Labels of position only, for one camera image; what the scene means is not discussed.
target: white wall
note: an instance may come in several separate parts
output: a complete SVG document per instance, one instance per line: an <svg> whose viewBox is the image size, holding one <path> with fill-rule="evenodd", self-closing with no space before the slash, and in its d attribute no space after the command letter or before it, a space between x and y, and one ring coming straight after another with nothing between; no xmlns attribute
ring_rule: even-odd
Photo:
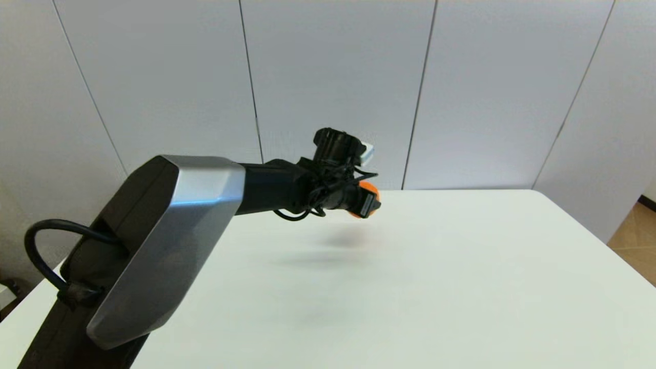
<svg viewBox="0 0 656 369"><path fill-rule="evenodd" d="M438 1L404 188L531 188L612 3Z"/></svg>
<svg viewBox="0 0 656 369"><path fill-rule="evenodd" d="M435 2L241 3L264 160L342 129L375 145L372 182L400 189Z"/></svg>
<svg viewBox="0 0 656 369"><path fill-rule="evenodd" d="M656 171L656 2L617 1L535 189L607 242Z"/></svg>
<svg viewBox="0 0 656 369"><path fill-rule="evenodd" d="M238 0L55 4L128 172L158 154L262 162Z"/></svg>
<svg viewBox="0 0 656 369"><path fill-rule="evenodd" d="M649 186L644 192L644 195L647 196L649 199L656 201L656 177L654 177L652 182L649 184Z"/></svg>
<svg viewBox="0 0 656 369"><path fill-rule="evenodd" d="M75 65L49 0L0 2L0 181L4 224L24 219L90 223L125 172ZM4 232L0 269L24 259L22 240ZM44 232L39 249L51 265L75 237Z"/></svg>

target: robotic arm link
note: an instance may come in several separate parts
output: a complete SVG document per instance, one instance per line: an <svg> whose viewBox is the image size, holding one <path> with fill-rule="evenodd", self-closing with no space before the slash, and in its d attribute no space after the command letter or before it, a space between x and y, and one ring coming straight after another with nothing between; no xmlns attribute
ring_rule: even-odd
<svg viewBox="0 0 656 369"><path fill-rule="evenodd" d="M90 227L34 224L26 251L59 292L19 368L128 368L148 334L174 313L234 215L275 211L298 221L345 209L368 218L380 207L375 187L363 182L377 174L359 168L371 146L330 128L314 143L313 159L296 164L157 156L125 180ZM63 279L36 250L43 229L83 235L62 265Z"/></svg>

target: white table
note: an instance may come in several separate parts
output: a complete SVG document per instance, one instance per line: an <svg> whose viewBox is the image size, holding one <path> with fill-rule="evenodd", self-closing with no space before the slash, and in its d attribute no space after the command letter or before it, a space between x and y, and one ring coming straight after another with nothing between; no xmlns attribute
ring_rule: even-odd
<svg viewBox="0 0 656 369"><path fill-rule="evenodd" d="M656 290L543 195L382 201L236 217L133 368L656 368ZM54 298L41 283L0 324L3 368Z"/></svg>

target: silver metal panel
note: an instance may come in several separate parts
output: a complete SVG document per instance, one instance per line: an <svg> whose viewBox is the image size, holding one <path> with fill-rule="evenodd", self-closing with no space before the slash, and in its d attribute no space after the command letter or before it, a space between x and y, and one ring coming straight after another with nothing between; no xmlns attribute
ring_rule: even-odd
<svg viewBox="0 0 656 369"><path fill-rule="evenodd" d="M216 157L164 158L180 169L171 204L87 326L103 349L166 323L241 204L241 165Z"/></svg>

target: black cable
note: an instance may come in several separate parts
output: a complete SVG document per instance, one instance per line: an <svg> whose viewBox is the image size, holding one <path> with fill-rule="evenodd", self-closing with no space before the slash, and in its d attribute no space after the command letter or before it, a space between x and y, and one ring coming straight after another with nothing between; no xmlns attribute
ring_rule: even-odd
<svg viewBox="0 0 656 369"><path fill-rule="evenodd" d="M282 211L280 211L280 210L274 210L274 213L276 213L276 215L281 217L282 219L295 222L295 221L299 221L301 219L305 219L305 217L307 217L308 214L310 214L310 210L306 210L305 213L299 215L298 217L291 217L287 214L283 214Z"/></svg>
<svg viewBox="0 0 656 369"><path fill-rule="evenodd" d="M28 253L28 257L34 266L41 272L41 274L52 283L57 290L65 291L68 288L66 281L61 279L43 260L41 255L39 255L39 250L37 250L36 244L36 235L40 230L44 229L58 229L65 230L68 232L73 232L81 234L83 236L98 240L100 242L105 242L107 244L120 244L121 241L113 236L97 232L89 227L79 225L71 221L65 221L63 219L46 219L44 221L34 223L27 232L25 232L25 251Z"/></svg>

